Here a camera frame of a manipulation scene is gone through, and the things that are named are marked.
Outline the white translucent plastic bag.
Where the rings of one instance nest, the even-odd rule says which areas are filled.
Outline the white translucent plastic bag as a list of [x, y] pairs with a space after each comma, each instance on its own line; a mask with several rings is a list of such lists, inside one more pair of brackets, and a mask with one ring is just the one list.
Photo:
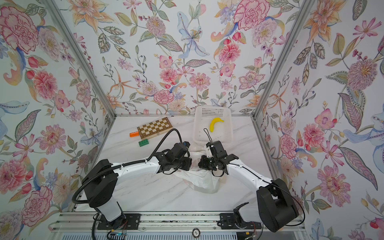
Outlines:
[[184, 182], [194, 191], [214, 194], [221, 188], [219, 177], [214, 177], [211, 171], [203, 170], [198, 166], [203, 155], [206, 155], [206, 148], [201, 145], [191, 144], [189, 147], [191, 167], [188, 171], [177, 170], [174, 175], [184, 180]]

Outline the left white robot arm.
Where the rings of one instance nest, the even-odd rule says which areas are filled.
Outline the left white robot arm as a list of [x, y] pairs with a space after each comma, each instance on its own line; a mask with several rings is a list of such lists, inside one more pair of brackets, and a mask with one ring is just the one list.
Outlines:
[[116, 221], [122, 216], [123, 210], [113, 196], [115, 187], [142, 175], [188, 171], [192, 164], [189, 147], [189, 142], [176, 143], [170, 150], [154, 153], [151, 160], [124, 164], [114, 165], [107, 159], [101, 160], [82, 181], [80, 190], [84, 191], [87, 198], [82, 204], [103, 214], [108, 222]]

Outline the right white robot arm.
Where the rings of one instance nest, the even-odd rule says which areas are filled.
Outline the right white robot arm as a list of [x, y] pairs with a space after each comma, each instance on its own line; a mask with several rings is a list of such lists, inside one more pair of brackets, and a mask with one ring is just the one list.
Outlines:
[[283, 180], [272, 180], [252, 170], [236, 155], [227, 154], [220, 141], [207, 143], [206, 153], [199, 162], [201, 169], [220, 170], [256, 194], [256, 203], [243, 204], [237, 210], [244, 222], [264, 224], [268, 230], [275, 233], [300, 215], [295, 198], [289, 193]]

